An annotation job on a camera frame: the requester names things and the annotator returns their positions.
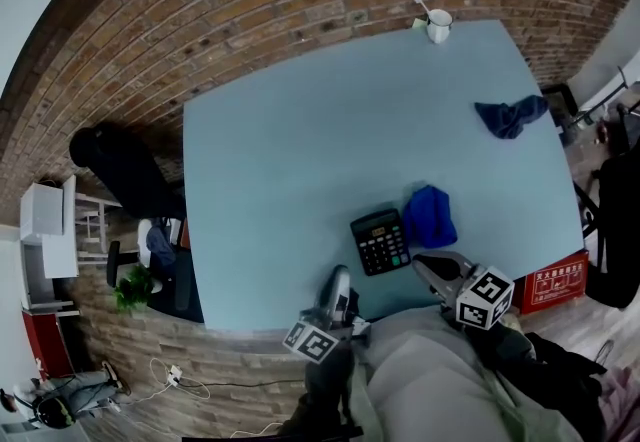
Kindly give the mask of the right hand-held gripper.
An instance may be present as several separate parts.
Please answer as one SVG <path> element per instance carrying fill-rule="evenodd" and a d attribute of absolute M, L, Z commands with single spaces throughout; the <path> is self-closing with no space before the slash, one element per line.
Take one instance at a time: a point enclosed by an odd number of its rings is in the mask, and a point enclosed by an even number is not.
<path fill-rule="evenodd" d="M 418 253 L 412 266 L 460 324 L 490 330 L 511 306 L 514 282 L 494 266 L 457 252 Z"/>

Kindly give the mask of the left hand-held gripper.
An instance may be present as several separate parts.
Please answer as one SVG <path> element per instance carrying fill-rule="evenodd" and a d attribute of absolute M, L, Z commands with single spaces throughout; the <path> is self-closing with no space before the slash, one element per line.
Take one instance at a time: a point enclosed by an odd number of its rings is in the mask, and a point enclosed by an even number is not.
<path fill-rule="evenodd" d="M 302 310 L 283 346 L 308 361 L 324 361 L 341 341 L 367 343 L 371 324 L 359 315 L 349 269 L 337 265 L 311 308 Z"/>

